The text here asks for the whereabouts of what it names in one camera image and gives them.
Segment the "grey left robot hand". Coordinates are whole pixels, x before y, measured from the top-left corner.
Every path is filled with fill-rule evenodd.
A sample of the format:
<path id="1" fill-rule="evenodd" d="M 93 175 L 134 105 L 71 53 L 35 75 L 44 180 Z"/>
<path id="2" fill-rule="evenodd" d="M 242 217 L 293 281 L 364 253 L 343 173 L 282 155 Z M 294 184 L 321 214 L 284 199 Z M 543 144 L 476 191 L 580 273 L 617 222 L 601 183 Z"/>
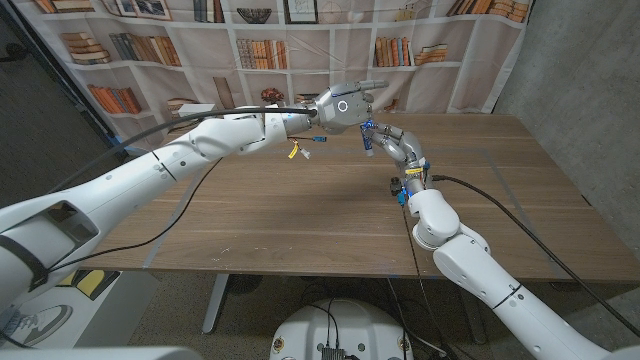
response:
<path id="1" fill-rule="evenodd" d="M 340 134 L 347 128 L 372 118 L 374 97 L 367 90 L 386 88 L 386 80 L 363 80 L 332 85 L 314 99 L 317 116 L 314 125 L 329 134 Z"/>

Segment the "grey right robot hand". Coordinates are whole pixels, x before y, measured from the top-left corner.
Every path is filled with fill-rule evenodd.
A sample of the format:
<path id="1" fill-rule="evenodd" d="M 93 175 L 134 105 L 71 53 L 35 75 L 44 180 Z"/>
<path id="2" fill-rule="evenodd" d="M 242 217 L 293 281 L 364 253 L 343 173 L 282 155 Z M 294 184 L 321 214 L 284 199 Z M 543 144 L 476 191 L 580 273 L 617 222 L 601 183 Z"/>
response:
<path id="1" fill-rule="evenodd" d="M 364 143 L 379 146 L 402 173 L 408 196 L 428 189 L 432 183 L 428 176 L 429 162 L 424 157 L 417 137 L 399 127 L 367 121 L 360 126 Z"/>

